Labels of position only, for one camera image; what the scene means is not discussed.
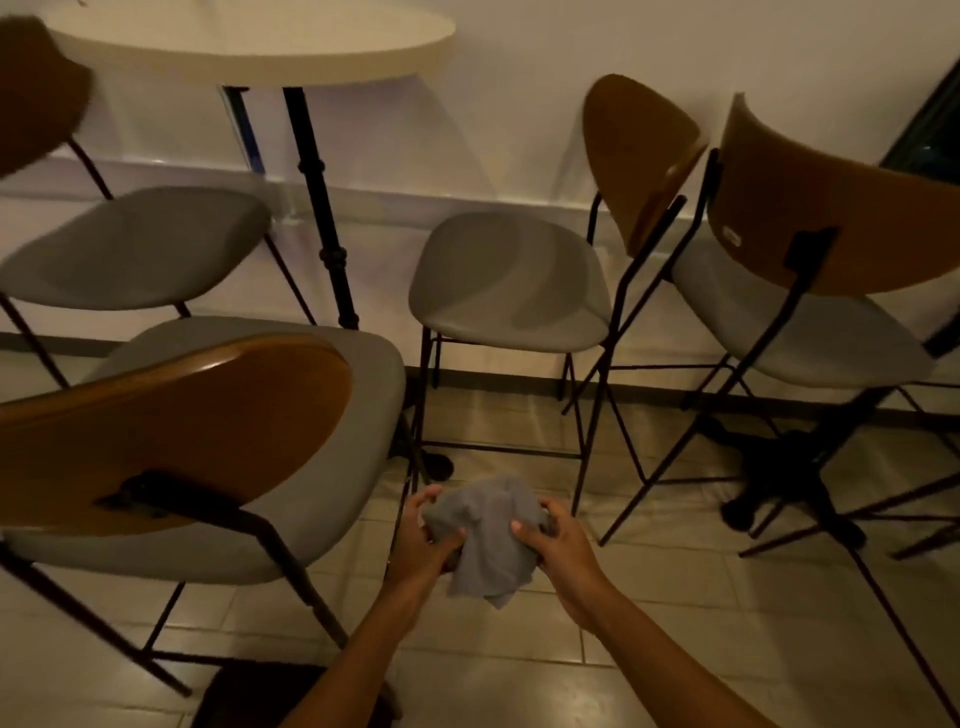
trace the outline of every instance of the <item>sticker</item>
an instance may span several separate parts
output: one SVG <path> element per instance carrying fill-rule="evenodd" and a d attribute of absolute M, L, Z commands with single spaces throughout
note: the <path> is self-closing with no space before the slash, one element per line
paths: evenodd
<path fill-rule="evenodd" d="M 733 245 L 735 245 L 737 248 L 739 248 L 739 247 L 740 247 L 740 244 L 743 242 L 743 241 L 740 239 L 740 236 L 737 235 L 735 232 L 733 232 L 733 231 L 732 231 L 730 228 L 728 228 L 726 225 L 725 225 L 724 228 L 723 228 L 723 236 L 724 236 L 725 238 L 727 238 L 727 240 L 729 240 L 731 243 L 733 243 Z"/>

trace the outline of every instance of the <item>person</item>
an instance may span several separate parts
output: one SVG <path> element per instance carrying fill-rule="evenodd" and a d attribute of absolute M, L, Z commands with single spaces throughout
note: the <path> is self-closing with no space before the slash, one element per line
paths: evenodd
<path fill-rule="evenodd" d="M 428 542 L 420 508 L 440 492 L 431 485 L 407 499 L 379 596 L 347 647 L 280 728 L 367 725 L 396 649 L 414 627 L 446 558 L 466 538 L 461 531 L 438 544 Z M 540 505 L 556 521 L 555 534 L 513 522 L 514 535 L 540 555 L 540 568 L 570 618 L 603 643 L 659 728 L 776 728 L 616 589 L 566 508 L 550 497 Z"/>

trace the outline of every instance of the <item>crumpled cloth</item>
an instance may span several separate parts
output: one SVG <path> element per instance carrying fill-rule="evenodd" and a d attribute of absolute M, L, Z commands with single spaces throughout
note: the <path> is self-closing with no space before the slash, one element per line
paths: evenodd
<path fill-rule="evenodd" d="M 518 476 L 497 475 L 445 491 L 421 513 L 435 541 L 458 528 L 467 530 L 450 596 L 476 596 L 502 609 L 516 590 L 533 580 L 538 555 L 516 539 L 510 522 L 549 530 L 549 516 Z"/>

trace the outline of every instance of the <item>chair seat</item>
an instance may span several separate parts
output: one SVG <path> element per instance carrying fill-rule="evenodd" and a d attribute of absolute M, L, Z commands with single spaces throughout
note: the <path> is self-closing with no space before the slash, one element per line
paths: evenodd
<path fill-rule="evenodd" d="M 714 239 L 692 242 L 673 281 L 730 354 L 742 358 L 787 291 L 739 265 Z M 923 379 L 935 366 L 916 337 L 867 298 L 804 296 L 754 368 L 805 387 L 862 389 Z"/>
<path fill-rule="evenodd" d="M 194 317 L 140 334 L 89 379 L 264 333 L 316 334 L 340 352 L 353 372 L 353 394 L 324 446 L 290 478 L 245 506 L 270 521 L 306 566 L 343 538 L 383 470 L 406 384 L 403 361 L 390 342 L 343 328 Z M 13 551 L 41 564 L 209 584 L 252 584 L 280 577 L 256 539 L 202 523 L 136 536 L 30 531 L 7 531 L 4 536 Z"/>
<path fill-rule="evenodd" d="M 444 336 L 500 349 L 580 352 L 607 337 L 610 295 L 580 235 L 537 218 L 468 213 L 427 239 L 410 311 Z"/>
<path fill-rule="evenodd" d="M 253 195 L 155 187 L 100 203 L 0 263 L 0 291 L 29 303 L 124 310 L 197 298 L 270 229 Z"/>

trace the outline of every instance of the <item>wooden chair back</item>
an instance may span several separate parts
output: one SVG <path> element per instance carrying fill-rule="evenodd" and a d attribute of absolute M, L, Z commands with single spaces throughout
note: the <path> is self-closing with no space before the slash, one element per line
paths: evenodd
<path fill-rule="evenodd" d="M 584 143 L 593 179 L 633 257 L 707 142 L 696 122 L 672 101 L 611 74 L 587 94 Z"/>
<path fill-rule="evenodd" d="M 720 145 L 713 234 L 756 275 L 789 287 L 799 231 L 840 229 L 811 293 L 860 296 L 960 266 L 960 187 L 818 152 L 763 125 L 733 99 Z"/>
<path fill-rule="evenodd" d="M 188 522 L 93 504 L 148 470 L 249 502 L 326 442 L 351 386 L 325 341 L 264 335 L 2 404 L 0 527 L 107 535 Z"/>
<path fill-rule="evenodd" d="M 45 157 L 84 118 L 93 74 L 36 17 L 0 18 L 0 178 Z"/>

